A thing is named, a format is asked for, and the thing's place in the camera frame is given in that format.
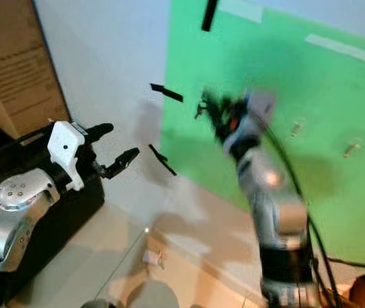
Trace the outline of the silver key bunch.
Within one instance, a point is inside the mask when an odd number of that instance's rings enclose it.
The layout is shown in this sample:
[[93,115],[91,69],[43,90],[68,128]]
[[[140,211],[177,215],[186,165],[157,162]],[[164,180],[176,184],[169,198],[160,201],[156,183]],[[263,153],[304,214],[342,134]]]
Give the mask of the silver key bunch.
[[199,103],[196,106],[195,109],[195,115],[194,119],[198,119],[199,117],[202,117],[203,114],[209,115],[209,109],[212,103],[212,93],[210,90],[205,89],[201,91]]

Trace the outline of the black glossy cabinet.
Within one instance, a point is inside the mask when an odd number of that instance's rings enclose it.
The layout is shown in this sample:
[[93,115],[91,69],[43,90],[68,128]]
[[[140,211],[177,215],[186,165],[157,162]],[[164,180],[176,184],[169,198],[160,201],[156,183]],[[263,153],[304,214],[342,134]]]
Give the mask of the black glossy cabinet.
[[[67,246],[104,200],[102,178],[67,190],[70,178],[47,150],[53,123],[0,148],[0,308]],[[93,150],[87,140],[80,150]]]

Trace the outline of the tall brown cardboard box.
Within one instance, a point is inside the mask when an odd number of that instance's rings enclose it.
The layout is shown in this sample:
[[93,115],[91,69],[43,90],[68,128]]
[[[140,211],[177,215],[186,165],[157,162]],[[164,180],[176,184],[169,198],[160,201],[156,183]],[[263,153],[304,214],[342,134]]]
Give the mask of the tall brown cardboard box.
[[0,129],[18,138],[70,112],[33,0],[0,0]]

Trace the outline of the white paper scrap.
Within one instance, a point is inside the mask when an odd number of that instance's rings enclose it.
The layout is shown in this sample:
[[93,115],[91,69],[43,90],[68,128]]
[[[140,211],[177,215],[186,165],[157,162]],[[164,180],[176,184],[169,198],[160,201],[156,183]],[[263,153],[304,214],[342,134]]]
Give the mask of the white paper scrap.
[[144,264],[164,269],[164,253],[161,250],[144,250],[142,261]]

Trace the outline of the grey robot foot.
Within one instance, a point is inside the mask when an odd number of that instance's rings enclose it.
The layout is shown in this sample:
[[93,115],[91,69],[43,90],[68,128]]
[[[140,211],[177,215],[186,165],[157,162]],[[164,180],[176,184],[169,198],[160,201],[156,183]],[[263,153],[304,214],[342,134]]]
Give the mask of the grey robot foot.
[[97,298],[88,300],[80,308],[180,308],[180,304],[170,285],[147,280],[130,291],[124,301]]

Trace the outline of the long white tape strip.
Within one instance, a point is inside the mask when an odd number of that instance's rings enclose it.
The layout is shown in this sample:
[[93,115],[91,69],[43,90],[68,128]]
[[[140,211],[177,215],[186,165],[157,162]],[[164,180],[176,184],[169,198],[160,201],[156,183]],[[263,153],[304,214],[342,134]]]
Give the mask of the long white tape strip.
[[317,35],[317,33],[309,33],[303,41],[365,62],[365,49],[363,47],[346,44],[335,39]]

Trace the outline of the green wall sheet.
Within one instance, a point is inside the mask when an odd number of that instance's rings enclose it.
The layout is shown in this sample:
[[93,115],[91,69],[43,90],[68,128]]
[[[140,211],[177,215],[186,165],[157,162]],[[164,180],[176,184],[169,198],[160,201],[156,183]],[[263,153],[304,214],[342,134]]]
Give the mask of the green wall sheet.
[[[293,165],[328,252],[365,263],[365,62],[305,43],[309,33],[363,47],[365,38],[249,0],[220,0],[210,32],[207,0],[171,0],[160,151],[177,173],[245,209],[235,168],[207,115],[194,119],[202,90],[276,94],[270,127]],[[301,132],[290,136],[294,121]],[[361,148],[349,158],[350,142]]]

